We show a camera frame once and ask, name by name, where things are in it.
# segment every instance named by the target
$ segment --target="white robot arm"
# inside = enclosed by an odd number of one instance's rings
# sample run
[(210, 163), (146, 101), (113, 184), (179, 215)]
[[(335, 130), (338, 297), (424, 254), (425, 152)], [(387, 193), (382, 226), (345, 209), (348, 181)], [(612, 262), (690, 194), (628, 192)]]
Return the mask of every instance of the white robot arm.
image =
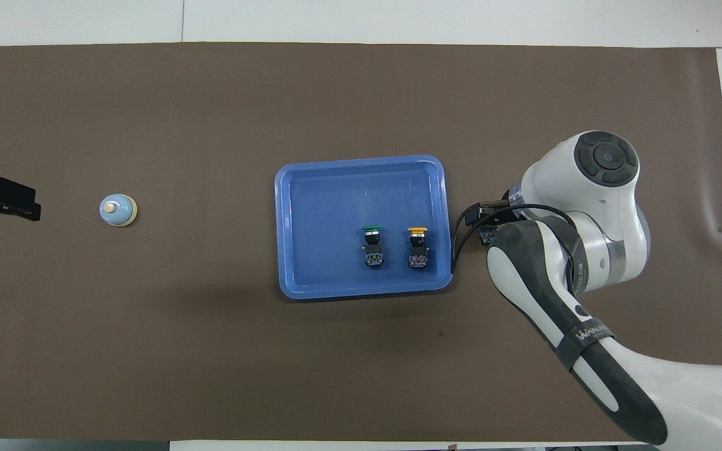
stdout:
[(509, 202), (549, 205), (567, 217), (518, 210), (528, 220), (501, 226), (487, 254), (489, 274), (631, 437), (662, 450), (722, 451), (722, 366), (633, 352), (575, 297), (644, 268), (650, 234), (634, 202), (638, 176), (636, 151), (612, 133), (559, 143), (510, 189)]

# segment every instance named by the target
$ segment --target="plastic tray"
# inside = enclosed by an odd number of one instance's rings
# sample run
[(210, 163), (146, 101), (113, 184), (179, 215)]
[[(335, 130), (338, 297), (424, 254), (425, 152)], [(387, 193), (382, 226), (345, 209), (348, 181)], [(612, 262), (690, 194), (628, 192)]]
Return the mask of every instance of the plastic tray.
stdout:
[[(295, 163), (275, 177), (280, 288), (292, 299), (441, 289), (450, 283), (444, 169), (429, 155)], [(384, 263), (364, 264), (379, 225)], [(427, 227), (427, 268), (409, 268), (409, 227)]]

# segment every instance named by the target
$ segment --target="black strap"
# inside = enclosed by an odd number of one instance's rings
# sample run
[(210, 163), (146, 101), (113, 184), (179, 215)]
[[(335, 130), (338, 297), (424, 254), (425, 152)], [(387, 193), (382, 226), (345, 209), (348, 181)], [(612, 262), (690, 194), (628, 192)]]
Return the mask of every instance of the black strap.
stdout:
[(613, 337), (612, 331), (597, 318), (588, 319), (573, 326), (564, 334), (559, 345), (556, 346), (556, 357), (562, 362), (567, 371), (573, 368), (578, 356), (592, 343), (596, 343), (606, 337)]

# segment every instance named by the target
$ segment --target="white table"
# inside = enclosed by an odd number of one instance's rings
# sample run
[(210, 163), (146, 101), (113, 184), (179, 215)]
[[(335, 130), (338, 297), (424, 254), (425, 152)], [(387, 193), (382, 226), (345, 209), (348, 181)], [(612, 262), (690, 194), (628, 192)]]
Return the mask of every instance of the white table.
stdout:
[[(0, 0), (0, 45), (180, 41), (707, 46), (719, 48), (722, 88), (722, 2), (710, 0)], [(172, 442), (172, 450), (369, 451), (448, 445), (452, 442), (205, 440)], [(459, 448), (541, 445), (550, 443), (459, 443)]]

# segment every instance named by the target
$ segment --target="black cable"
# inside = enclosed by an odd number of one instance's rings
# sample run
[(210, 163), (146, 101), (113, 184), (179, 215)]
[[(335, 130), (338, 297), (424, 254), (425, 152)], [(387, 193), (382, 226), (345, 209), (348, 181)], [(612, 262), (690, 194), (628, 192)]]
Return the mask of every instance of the black cable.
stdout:
[[(476, 208), (478, 205), (473, 205), (470, 208), (467, 208), (464, 211), (464, 214), (470, 211), (472, 208)], [(514, 211), (516, 209), (541, 209), (545, 211), (550, 211), (550, 213), (558, 214), (558, 216), (562, 217), (562, 219), (566, 220), (568, 224), (570, 224), (573, 229), (575, 229), (575, 222), (573, 222), (573, 219), (568, 216), (564, 211), (561, 211), (560, 209), (557, 209), (555, 207), (551, 207), (549, 205), (542, 205), (542, 204), (522, 204), (522, 205), (508, 205), (504, 208), (498, 209), (495, 213), (488, 214), (484, 217), (482, 217), (479, 220), (476, 220), (476, 222), (473, 222), (473, 224), (470, 226), (470, 230), (467, 231), (466, 234), (464, 234), (464, 237), (461, 239), (461, 243), (456, 245), (456, 235), (458, 235), (458, 225), (461, 223), (459, 220), (456, 222), (456, 231), (453, 232), (453, 249), (452, 249), (452, 255), (453, 258), (450, 260), (450, 273), (456, 272), (456, 264), (458, 263), (459, 256), (461, 256), (461, 249), (464, 247), (464, 243), (467, 243), (467, 240), (469, 237), (471, 237), (480, 227), (483, 225), (487, 220), (492, 219), (496, 214), (501, 214), (507, 211)], [(567, 248), (565, 248), (565, 251), (567, 251), (567, 255), (572, 259), (572, 256), (570, 255), (570, 251), (568, 251)]]
[(455, 252), (455, 249), (456, 249), (456, 235), (458, 235), (459, 225), (461, 225), (461, 221), (464, 220), (464, 217), (467, 216), (467, 213), (469, 213), (470, 210), (476, 209), (479, 206), (481, 206), (480, 202), (473, 203), (472, 205), (470, 205), (469, 207), (464, 209), (464, 211), (461, 212), (461, 214), (459, 214), (458, 219), (456, 219), (456, 225), (453, 226), (453, 243), (450, 246), (450, 250), (451, 250), (450, 254), (451, 255), (453, 254), (453, 252)]
[(573, 279), (575, 278), (575, 269), (573, 268), (573, 253), (570, 252), (570, 249), (567, 249), (564, 241), (562, 241), (561, 237), (556, 235), (556, 232), (554, 232), (552, 228), (548, 227), (548, 229), (550, 233), (553, 234), (554, 237), (556, 237), (556, 240), (559, 242), (559, 246), (561, 246), (561, 248), (567, 255), (567, 265), (565, 265), (564, 268), (565, 277), (567, 278), (567, 292), (572, 294), (573, 297), (575, 297), (575, 292), (573, 291)]

